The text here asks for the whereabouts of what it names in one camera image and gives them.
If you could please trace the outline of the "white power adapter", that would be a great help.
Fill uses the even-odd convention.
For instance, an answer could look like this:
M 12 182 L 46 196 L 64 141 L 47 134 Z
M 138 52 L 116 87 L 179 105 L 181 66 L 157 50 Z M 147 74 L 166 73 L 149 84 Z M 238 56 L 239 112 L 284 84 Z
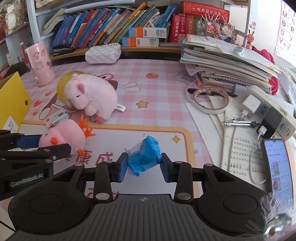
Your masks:
M 246 97 L 246 99 L 240 105 L 242 116 L 248 116 L 251 118 L 259 108 L 260 104 L 260 99 L 255 97 L 253 94 L 248 95 L 248 97 Z

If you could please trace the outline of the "stack of papers and notebooks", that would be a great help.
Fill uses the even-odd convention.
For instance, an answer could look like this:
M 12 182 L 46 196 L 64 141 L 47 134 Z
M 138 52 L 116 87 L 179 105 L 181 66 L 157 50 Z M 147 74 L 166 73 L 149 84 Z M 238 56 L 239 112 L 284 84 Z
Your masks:
M 205 87 L 231 93 L 236 85 L 256 85 L 275 95 L 280 69 L 266 50 L 249 50 L 212 37 L 187 35 L 182 42 L 180 63 Z

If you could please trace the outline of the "white power strip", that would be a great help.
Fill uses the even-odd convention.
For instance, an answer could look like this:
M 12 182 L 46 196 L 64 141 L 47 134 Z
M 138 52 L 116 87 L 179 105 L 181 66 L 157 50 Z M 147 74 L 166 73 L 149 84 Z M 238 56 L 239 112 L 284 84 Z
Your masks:
M 261 126 L 266 128 L 263 138 L 272 138 L 275 133 L 285 141 L 295 138 L 295 118 L 292 114 L 256 85 L 245 87 L 245 94 L 246 97 L 255 97 L 260 101 L 255 113 L 262 118 L 257 131 Z

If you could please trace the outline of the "orange white box upper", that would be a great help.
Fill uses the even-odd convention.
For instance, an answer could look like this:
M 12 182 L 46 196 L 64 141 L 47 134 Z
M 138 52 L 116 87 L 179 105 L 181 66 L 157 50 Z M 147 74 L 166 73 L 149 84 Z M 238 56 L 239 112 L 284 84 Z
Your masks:
M 135 27 L 128 30 L 130 38 L 162 38 L 166 39 L 166 28 L 152 28 L 152 27 Z

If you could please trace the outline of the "large pink plush pig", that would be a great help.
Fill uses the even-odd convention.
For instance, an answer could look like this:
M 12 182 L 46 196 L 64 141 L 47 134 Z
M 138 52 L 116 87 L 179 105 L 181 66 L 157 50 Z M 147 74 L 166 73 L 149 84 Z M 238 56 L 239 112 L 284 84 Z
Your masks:
M 126 110 L 118 103 L 118 95 L 112 84 L 89 74 L 73 74 L 64 87 L 64 96 L 75 109 L 83 110 L 87 116 L 94 116 L 99 123 L 107 121 L 114 110 Z

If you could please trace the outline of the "red dictionary books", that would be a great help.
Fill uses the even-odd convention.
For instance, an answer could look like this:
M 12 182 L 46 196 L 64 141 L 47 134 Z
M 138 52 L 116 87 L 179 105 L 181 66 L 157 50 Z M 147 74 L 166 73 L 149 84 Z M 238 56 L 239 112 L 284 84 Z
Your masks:
M 188 34 L 226 39 L 230 11 L 208 4 L 183 1 L 182 11 L 173 14 L 169 42 L 182 42 Z

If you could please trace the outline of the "white quilted pouch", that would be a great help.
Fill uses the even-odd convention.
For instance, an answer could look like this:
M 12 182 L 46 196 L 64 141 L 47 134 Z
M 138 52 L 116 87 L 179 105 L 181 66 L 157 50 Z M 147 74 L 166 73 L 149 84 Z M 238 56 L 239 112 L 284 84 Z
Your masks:
M 121 45 L 112 43 L 91 47 L 85 53 L 85 61 L 88 64 L 113 64 L 121 56 Z

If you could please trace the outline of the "blue plastic wrapper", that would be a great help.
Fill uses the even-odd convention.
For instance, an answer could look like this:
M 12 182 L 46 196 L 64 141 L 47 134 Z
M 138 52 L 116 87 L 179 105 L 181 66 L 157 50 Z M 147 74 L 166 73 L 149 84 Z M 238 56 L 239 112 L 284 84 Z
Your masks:
M 159 142 L 151 136 L 146 136 L 133 148 L 125 149 L 125 152 L 130 176 L 134 177 L 139 177 L 142 172 L 157 166 L 162 161 Z

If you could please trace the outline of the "pink checkered tablecloth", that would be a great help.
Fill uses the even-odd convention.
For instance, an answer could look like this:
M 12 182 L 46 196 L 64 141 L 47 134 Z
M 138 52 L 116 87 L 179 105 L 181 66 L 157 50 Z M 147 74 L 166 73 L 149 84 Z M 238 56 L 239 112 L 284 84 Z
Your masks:
M 186 161 L 194 167 L 206 163 L 220 166 L 224 117 L 206 115 L 191 106 L 186 89 L 196 87 L 195 78 L 175 61 L 126 59 L 112 65 L 60 65 L 54 67 L 56 78 L 43 87 L 38 87 L 32 74 L 26 73 L 18 86 L 26 89 L 31 104 L 19 124 L 21 133 L 43 133 L 47 117 L 67 110 L 56 95 L 57 84 L 66 74 L 77 71 L 109 80 L 117 87 L 118 102 L 126 109 L 114 111 L 103 124 L 92 120 L 94 136 L 86 140 L 86 155 L 56 161 L 54 173 L 77 163 L 89 168 L 103 161 L 115 161 L 124 150 L 147 136 L 155 138 L 161 151 L 173 161 Z

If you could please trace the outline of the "silver pen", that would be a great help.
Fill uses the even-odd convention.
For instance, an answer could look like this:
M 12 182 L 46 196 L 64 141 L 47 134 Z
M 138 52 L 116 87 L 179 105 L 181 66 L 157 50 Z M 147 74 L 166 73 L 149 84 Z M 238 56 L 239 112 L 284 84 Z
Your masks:
M 254 121 L 254 120 L 245 120 L 243 118 L 237 118 L 232 120 L 225 120 L 222 122 L 226 126 L 246 126 L 255 128 L 260 126 L 260 123 Z

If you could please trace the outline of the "small pink plush chick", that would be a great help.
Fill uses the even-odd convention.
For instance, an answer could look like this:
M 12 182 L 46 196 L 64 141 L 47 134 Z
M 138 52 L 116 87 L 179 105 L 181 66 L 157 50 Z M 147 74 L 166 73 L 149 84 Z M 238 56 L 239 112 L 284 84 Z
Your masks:
M 57 126 L 49 128 L 41 135 L 38 147 L 57 146 L 61 144 L 69 144 L 71 147 L 71 155 L 78 154 L 79 157 L 85 156 L 83 150 L 86 139 L 96 136 L 92 133 L 93 128 L 86 124 L 87 119 L 81 115 L 79 123 L 72 119 L 60 121 Z

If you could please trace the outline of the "black charger plug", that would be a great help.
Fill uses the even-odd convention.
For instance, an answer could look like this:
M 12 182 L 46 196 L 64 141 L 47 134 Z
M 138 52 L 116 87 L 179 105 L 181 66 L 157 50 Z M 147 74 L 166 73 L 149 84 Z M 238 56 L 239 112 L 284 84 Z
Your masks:
M 276 108 L 271 107 L 256 131 L 262 138 L 271 138 L 280 125 L 281 120 L 282 114 Z

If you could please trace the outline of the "orange white box lower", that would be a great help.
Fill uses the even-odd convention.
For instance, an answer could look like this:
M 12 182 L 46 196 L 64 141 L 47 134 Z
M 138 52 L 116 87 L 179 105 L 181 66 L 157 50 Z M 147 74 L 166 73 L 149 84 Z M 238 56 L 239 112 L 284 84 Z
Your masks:
M 121 45 L 124 48 L 129 47 L 158 47 L 158 38 L 128 38 L 124 37 L 121 40 Z

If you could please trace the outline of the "row of colourful books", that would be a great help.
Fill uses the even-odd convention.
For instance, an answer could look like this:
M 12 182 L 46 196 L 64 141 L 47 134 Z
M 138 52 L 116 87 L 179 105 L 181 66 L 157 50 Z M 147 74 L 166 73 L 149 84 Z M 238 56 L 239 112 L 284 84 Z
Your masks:
M 169 24 L 176 8 L 166 2 L 153 1 L 142 3 L 136 9 L 128 5 L 105 6 L 84 9 L 71 15 L 64 13 L 51 22 L 56 29 L 51 54 L 112 43 L 121 45 L 122 38 L 129 38 L 128 30 L 135 27 L 166 28 L 168 37 Z

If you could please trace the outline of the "yellow tape roll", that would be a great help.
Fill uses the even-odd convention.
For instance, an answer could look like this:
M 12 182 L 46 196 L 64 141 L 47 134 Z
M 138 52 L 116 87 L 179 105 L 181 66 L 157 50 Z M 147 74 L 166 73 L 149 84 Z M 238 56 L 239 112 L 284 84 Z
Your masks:
M 82 71 L 70 71 L 63 74 L 57 83 L 57 97 L 63 103 L 66 104 L 67 98 L 64 96 L 65 85 L 71 80 L 73 74 L 89 74 Z

